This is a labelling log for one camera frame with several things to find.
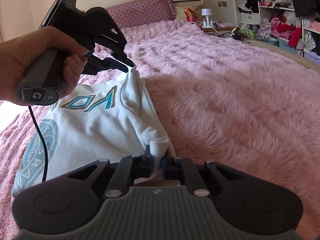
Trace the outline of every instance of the pink headboard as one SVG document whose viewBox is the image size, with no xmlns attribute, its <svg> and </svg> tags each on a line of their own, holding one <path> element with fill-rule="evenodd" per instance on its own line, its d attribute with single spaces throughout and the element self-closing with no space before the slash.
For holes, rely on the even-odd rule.
<svg viewBox="0 0 320 240">
<path fill-rule="evenodd" d="M 107 8 L 120 29 L 161 21 L 172 21 L 170 0 L 136 0 Z"/>
</svg>

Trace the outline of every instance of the gray grip pad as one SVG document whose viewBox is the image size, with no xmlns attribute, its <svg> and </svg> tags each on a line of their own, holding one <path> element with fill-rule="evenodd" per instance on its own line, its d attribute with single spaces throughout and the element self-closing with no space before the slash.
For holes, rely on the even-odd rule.
<svg viewBox="0 0 320 240">
<path fill-rule="evenodd" d="M 212 201 L 191 195 L 185 186 L 131 187 L 106 200 L 86 225 L 46 236 L 25 230 L 16 240 L 303 240 L 294 230 L 258 236 L 225 222 Z"/>
</svg>

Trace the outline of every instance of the hand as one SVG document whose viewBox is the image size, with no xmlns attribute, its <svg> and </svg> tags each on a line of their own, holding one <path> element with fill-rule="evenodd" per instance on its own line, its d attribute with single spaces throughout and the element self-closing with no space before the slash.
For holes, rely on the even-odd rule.
<svg viewBox="0 0 320 240">
<path fill-rule="evenodd" d="M 63 76 L 68 86 L 64 92 L 60 93 L 60 97 L 69 95 L 75 89 L 84 65 L 87 63 L 87 58 L 83 55 L 88 50 L 65 33 L 47 26 L 0 43 L 0 100 L 27 105 L 15 96 L 15 88 L 31 63 L 48 48 L 70 53 L 64 61 L 63 69 Z"/>
</svg>

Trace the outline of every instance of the pink clothing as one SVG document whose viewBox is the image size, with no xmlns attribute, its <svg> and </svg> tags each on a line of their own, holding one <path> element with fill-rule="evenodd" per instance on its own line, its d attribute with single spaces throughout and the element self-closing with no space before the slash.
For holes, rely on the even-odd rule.
<svg viewBox="0 0 320 240">
<path fill-rule="evenodd" d="M 281 33 L 280 35 L 280 37 L 281 38 L 285 38 L 285 39 L 290 39 L 290 37 L 292 36 L 292 34 L 293 34 L 293 31 L 287 31 L 287 32 L 283 32 L 283 33 Z"/>
<path fill-rule="evenodd" d="M 273 18 L 271 20 L 271 33 L 275 37 L 280 37 L 280 33 L 277 31 L 276 27 L 281 24 L 281 21 L 278 18 Z"/>
<path fill-rule="evenodd" d="M 272 5 L 272 2 L 273 2 L 273 0 L 267 0 L 266 3 L 265 3 L 265 5 L 266 5 L 266 6 L 271 6 L 271 5 Z"/>
</svg>

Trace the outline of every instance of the teal storage box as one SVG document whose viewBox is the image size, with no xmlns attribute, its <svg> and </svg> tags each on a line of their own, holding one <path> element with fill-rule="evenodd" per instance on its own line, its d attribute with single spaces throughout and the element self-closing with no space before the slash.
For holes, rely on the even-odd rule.
<svg viewBox="0 0 320 240">
<path fill-rule="evenodd" d="M 270 38 L 270 39 L 259 39 L 259 41 L 263 41 L 265 43 L 269 43 L 273 46 L 277 46 L 279 47 L 279 41 L 278 39 L 275 39 L 275 38 Z"/>
<path fill-rule="evenodd" d="M 294 48 L 289 47 L 288 45 L 288 40 L 284 39 L 284 38 L 278 38 L 279 40 L 279 47 L 282 49 L 285 49 L 287 51 L 290 51 L 294 54 L 297 54 L 297 51 Z"/>
</svg>

